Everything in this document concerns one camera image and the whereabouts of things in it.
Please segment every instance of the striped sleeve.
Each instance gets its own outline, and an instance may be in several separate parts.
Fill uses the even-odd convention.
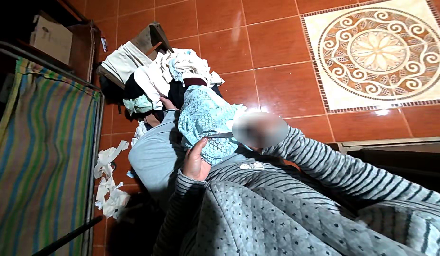
[[[153,255],[178,255],[184,234],[198,209],[206,189],[205,181],[191,179],[179,170],[174,194],[160,228]]]
[[[294,162],[305,173],[326,187],[340,191],[350,200],[401,200],[440,205],[439,193],[332,150],[323,143],[304,137],[296,128],[290,127],[282,142],[264,148],[262,154]]]

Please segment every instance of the adult hand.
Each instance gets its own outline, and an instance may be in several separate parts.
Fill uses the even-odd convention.
[[[180,110],[180,109],[176,108],[174,106],[174,104],[170,100],[168,100],[167,98],[160,97],[160,101],[163,103],[163,105],[165,106],[166,109]]]
[[[204,137],[198,141],[192,149],[187,150],[185,154],[183,175],[204,181],[211,170],[211,165],[201,158],[201,150],[206,146],[207,138]]]

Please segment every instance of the person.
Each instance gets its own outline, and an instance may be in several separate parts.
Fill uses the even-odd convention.
[[[187,152],[168,109],[129,154],[166,211],[155,255],[440,255],[440,194],[289,128],[214,166]],[[302,171],[285,165],[294,162]]]

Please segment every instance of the decorative floor tile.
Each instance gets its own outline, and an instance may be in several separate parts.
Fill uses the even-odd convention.
[[[301,17],[327,113],[440,103],[440,18],[425,0]]]

